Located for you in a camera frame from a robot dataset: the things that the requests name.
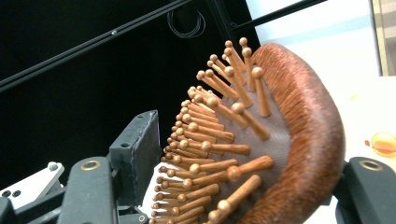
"metal screw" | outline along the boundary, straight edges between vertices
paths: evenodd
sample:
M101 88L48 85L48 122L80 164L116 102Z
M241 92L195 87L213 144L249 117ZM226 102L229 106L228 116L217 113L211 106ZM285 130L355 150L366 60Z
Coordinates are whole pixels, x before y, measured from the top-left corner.
M140 217L139 217L139 221L140 221L140 222L145 221L145 219L146 219L145 216L140 216Z
M51 171L56 171L56 170L58 169L58 164L56 164L55 161L50 161L50 162L49 162L49 165L48 165L48 168L49 168Z
M12 193L12 197L14 197L14 198L16 198L16 197L18 197L18 196L20 196L21 195L21 191L20 190L15 190L13 193Z
M2 196L2 197L5 197L5 198L7 198L9 195L11 195L11 191L9 191L9 190L6 190L6 191L4 191L4 192L1 194L1 196Z

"white wall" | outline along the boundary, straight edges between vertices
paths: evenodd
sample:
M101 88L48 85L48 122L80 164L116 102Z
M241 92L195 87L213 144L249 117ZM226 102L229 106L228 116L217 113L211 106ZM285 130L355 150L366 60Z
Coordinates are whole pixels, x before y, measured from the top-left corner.
M247 0L253 19L293 0ZM261 44L275 42L306 60L320 78L380 76L369 0L328 0L256 27Z

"black rod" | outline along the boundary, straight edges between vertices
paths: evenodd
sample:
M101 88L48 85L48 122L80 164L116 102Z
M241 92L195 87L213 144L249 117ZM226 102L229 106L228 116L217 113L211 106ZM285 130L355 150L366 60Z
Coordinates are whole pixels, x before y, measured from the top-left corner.
M3 80L0 81L0 92L5 91L11 87L14 87L18 84L21 84L22 82L32 78L36 77L43 72L51 69L52 67L55 67L61 63L65 63L78 55L93 49L95 47L98 47L101 44L106 43L107 41L113 39L114 37L118 35L122 35L140 25L145 24L146 22L152 21L156 19L157 17L160 17L161 15L168 13L172 10L175 10L178 7L183 7L187 5L189 2L192 0L177 0L175 2L172 2L164 7L160 7L144 16L141 16L133 21L127 22L115 29L112 29L109 32L106 32L102 35L99 35L83 44L80 44L72 49L69 49L63 53L60 53L42 63L38 63L26 70L23 70L11 77L7 77Z
M265 16L259 17L256 20L248 21L243 24L237 25L232 29L232 32L236 32L236 33L241 32L243 30L253 28L257 25L266 23L268 21L274 21L281 17L288 16L291 13L300 11L300 10L308 8L308 7L312 7L316 4L319 4L319 3L322 3L325 1L327 1L327 0L303 0L303 1L297 2L295 4L292 4L290 6L283 7L277 11L271 12Z

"gray bolt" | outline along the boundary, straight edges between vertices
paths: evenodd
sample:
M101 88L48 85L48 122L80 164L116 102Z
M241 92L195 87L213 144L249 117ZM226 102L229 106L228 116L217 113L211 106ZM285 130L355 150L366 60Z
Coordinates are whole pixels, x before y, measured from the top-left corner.
M140 217L139 217L139 221L140 221L140 222L143 222L145 219L146 219L145 216L140 216Z
M56 170L58 169L58 164L56 164L55 161L50 161L50 162L49 162L48 168L49 168L51 171L56 171Z

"black background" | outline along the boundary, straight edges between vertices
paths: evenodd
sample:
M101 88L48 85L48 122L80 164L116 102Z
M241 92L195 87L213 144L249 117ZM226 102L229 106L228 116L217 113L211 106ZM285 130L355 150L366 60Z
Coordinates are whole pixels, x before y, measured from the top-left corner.
M169 1L1 1L0 79L132 21ZM225 1L236 23L249 21L245 1ZM74 163L105 156L132 118L158 109L162 147L198 70L224 40L206 1L193 1L205 32L181 39L161 16L125 35L0 92L0 189L61 162L66 183ZM177 28L195 26L192 7L176 12ZM249 46L259 46L254 30Z

